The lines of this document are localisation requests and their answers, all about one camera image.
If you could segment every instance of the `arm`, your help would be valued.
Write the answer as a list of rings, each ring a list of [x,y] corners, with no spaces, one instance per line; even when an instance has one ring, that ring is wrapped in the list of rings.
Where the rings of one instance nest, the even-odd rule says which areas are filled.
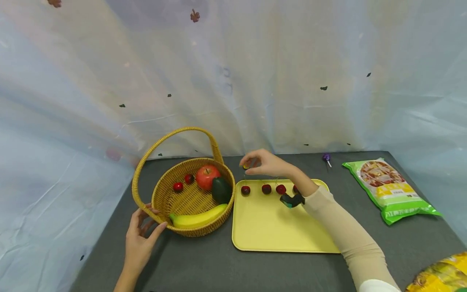
[[[154,214],[159,213],[159,211],[151,208],[150,203],[146,204],[146,207],[150,208]],[[113,292],[134,291],[136,281],[151,257],[154,244],[167,226],[167,222],[158,225],[149,238],[146,238],[144,237],[146,232],[156,223],[151,220],[143,225],[144,219],[148,217],[141,209],[136,210],[131,216],[125,243],[125,263]]]
[[[318,187],[297,167],[283,161],[266,150],[248,153],[240,162],[251,165],[247,174],[266,174],[288,177],[305,197],[304,208],[318,220],[330,234],[341,251],[354,279],[357,290],[370,279],[381,280],[397,287],[388,271],[384,254],[365,229],[341,207],[333,195],[323,187]]]

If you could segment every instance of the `plastic bag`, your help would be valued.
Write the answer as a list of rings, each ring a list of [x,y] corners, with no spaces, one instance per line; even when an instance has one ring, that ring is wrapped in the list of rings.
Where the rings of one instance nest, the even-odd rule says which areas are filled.
[[[373,203],[381,209],[381,216],[386,224],[391,225],[415,214],[441,216],[383,158],[346,162],[342,165],[350,170]]]
[[[467,252],[432,264],[417,275],[406,292],[467,291]]]

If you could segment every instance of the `basket handle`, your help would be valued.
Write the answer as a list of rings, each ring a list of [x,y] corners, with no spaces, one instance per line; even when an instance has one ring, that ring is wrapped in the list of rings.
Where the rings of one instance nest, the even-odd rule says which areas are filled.
[[[213,155],[213,158],[215,161],[221,163],[221,164],[224,164],[224,159],[222,158],[222,155],[220,154],[220,151],[219,151],[219,146],[217,145],[217,142],[216,142],[216,139],[214,139],[214,137],[211,135],[211,133],[209,133],[208,131],[202,129],[202,128],[198,128],[198,127],[185,127],[185,128],[180,128],[180,129],[177,129],[167,135],[165,135],[164,137],[162,137],[161,139],[159,139],[159,141],[157,141],[156,143],[154,143],[154,145],[152,145],[151,148],[149,148],[149,150],[146,152],[146,154],[144,154],[144,156],[141,158],[140,162],[138,163],[138,166],[136,167],[136,170],[134,171],[134,175],[133,175],[133,182],[131,184],[131,193],[133,194],[133,199],[134,201],[136,202],[136,204],[144,211],[146,212],[151,218],[153,218],[154,220],[156,219],[156,216],[154,215],[154,213],[152,213],[147,207],[146,205],[141,201],[140,199],[140,194],[138,193],[138,181],[139,181],[139,178],[140,178],[140,173],[141,173],[141,169],[143,168],[143,165],[146,163],[146,160],[148,159],[149,155],[151,155],[151,153],[162,143],[164,142],[165,140],[167,140],[168,138],[172,137],[173,135],[175,134],[178,134],[178,133],[181,133],[181,132],[184,132],[184,131],[200,131],[200,132],[203,132],[205,133],[208,137],[209,137],[209,142],[211,143],[211,150],[212,150],[212,155]]]

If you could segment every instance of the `gray table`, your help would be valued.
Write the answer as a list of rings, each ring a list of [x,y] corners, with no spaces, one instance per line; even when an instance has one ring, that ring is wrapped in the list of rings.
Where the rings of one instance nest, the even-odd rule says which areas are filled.
[[[333,168],[326,171],[321,154],[280,155],[311,178],[325,181],[335,199],[352,214],[381,246],[389,270],[404,289],[429,264],[465,250],[465,246],[436,216],[416,215],[388,227],[379,209],[352,177],[343,162],[383,157],[398,169],[420,194],[388,152],[332,154]],[[241,157],[225,157],[235,180],[243,179]],[[184,159],[147,162],[141,173],[140,195],[150,202],[159,178]],[[72,291],[112,291],[122,269],[125,233],[136,209],[130,187],[115,209],[102,236],[82,268]],[[232,217],[213,233],[185,238],[169,230],[159,238],[153,257],[137,283],[137,292],[169,291],[354,291],[341,255],[242,252],[231,239]]]

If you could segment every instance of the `yellow snack bag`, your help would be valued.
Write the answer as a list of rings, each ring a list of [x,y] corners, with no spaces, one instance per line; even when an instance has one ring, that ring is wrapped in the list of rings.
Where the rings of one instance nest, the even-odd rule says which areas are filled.
[[[405,292],[467,292],[467,251],[421,271]]]

